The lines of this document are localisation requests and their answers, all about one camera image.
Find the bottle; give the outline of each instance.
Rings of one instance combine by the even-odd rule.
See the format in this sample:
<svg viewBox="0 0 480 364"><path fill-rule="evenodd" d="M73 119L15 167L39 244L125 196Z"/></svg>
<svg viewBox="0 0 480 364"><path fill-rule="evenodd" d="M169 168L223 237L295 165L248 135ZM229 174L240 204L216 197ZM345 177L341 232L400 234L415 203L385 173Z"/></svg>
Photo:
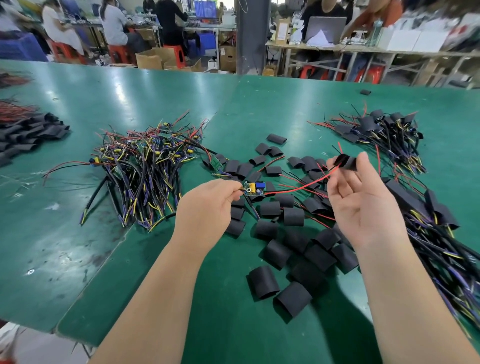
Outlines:
<svg viewBox="0 0 480 364"><path fill-rule="evenodd" d="M377 20L375 20L375 22L373 22L372 32L367 39L366 46L375 47L377 45L378 38L380 36L380 32L382 30L382 25L383 24L384 24L383 21L380 20L380 19L377 19Z"/></svg>

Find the orange shirt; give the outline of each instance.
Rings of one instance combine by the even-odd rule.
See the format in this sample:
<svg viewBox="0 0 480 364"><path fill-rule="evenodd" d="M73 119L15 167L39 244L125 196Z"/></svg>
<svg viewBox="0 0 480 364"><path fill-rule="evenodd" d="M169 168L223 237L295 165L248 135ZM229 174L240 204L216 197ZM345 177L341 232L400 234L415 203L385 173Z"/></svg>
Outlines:
<svg viewBox="0 0 480 364"><path fill-rule="evenodd" d="M367 30L373 28L373 22L377 19L383 21L383 26L387 27L394 24L403 14L402 2L400 0L392 0L387 7L377 13L365 10L353 21L351 29L358 29L365 26Z"/></svg>

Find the hand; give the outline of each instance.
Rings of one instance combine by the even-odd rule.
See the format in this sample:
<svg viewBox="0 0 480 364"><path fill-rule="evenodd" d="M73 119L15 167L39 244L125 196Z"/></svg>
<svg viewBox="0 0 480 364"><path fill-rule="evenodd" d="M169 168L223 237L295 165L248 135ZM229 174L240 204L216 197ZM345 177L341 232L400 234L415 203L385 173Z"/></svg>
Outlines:
<svg viewBox="0 0 480 364"><path fill-rule="evenodd" d="M171 242L202 258L220 240L230 223L232 201L243 194L237 181L213 180L188 191L178 204Z"/></svg>
<svg viewBox="0 0 480 364"><path fill-rule="evenodd" d="M330 169L336 157L327 161ZM407 229L393 195L368 160L357 157L357 171L336 169L328 181L328 198L338 227L357 250L373 242L408 242Z"/></svg>

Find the green table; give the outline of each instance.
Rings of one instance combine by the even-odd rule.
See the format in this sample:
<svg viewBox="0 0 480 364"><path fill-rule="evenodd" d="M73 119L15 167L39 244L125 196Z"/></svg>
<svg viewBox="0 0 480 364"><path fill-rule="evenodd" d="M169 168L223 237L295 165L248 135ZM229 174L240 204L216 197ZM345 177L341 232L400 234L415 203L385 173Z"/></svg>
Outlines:
<svg viewBox="0 0 480 364"><path fill-rule="evenodd" d="M174 221L151 234L139 226L122 229L108 199L99 199L87 223L78 220L101 171L63 169L41 186L38 173L68 160L87 160L100 143L95 134L143 130L161 119L210 123L203 144L228 158L247 161L269 133L288 138L289 156L335 154L338 138L306 121L368 110L418 111L425 140L420 154L429 173L422 181L437 192L462 227L456 236L480 250L475 185L480 94L435 88L321 82L276 77L0 62L0 68L31 72L34 81L0 90L36 104L72 126L62 141L42 145L0 170L0 317L46 332L98 345L168 242ZM360 147L342 142L344 152ZM288 169L285 160L279 163ZM202 163L181 170L185 191L211 179ZM245 276L263 262L263 241L251 237L254 219L238 239L225 236L206 258L193 297L184 363L377 363L371 314L361 275L337 271L327 294L288 323L272 298L253 302ZM306 223L313 236L319 225ZM275 270L281 288L287 270ZM480 335L475 335L477 349Z"/></svg>

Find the laptop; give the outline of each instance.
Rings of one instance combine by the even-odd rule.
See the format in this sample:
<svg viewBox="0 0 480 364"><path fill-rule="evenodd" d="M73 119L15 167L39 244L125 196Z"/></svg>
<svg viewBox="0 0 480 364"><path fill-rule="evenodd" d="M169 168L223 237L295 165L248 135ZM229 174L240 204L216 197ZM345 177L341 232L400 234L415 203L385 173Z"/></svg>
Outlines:
<svg viewBox="0 0 480 364"><path fill-rule="evenodd" d="M338 44L346 24L346 17L312 16L308 21L305 42L322 30L329 43Z"/></svg>

